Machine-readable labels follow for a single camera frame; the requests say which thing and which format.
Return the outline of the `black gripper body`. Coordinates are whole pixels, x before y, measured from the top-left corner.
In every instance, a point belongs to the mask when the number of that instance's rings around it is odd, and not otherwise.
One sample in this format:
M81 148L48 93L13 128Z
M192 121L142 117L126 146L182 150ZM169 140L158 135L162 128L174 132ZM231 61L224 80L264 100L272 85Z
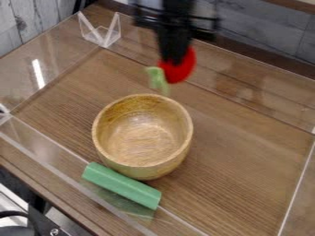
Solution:
M193 39L213 41L219 30L220 17L181 16L160 8L132 3L133 24L137 27L156 30L158 27L188 29Z

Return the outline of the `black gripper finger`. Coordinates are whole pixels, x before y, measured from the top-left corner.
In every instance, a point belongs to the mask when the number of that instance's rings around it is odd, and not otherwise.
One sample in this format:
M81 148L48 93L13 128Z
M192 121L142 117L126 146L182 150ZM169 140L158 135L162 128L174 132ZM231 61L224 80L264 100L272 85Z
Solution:
M190 44L190 31L185 28L178 28L174 33L174 55L173 63L178 65L182 57L185 56L189 44Z
M161 58L165 62L173 62L173 41L174 41L174 34L170 29L158 28L157 29L157 43Z

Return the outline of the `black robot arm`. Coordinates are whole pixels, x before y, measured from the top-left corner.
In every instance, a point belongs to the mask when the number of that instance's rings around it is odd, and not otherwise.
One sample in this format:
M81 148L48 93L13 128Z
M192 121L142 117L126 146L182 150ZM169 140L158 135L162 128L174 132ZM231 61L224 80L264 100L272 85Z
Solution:
M154 32L164 62L178 65L188 53L192 39L214 40L220 18L193 13L196 0L160 0L160 7L133 0L133 24Z

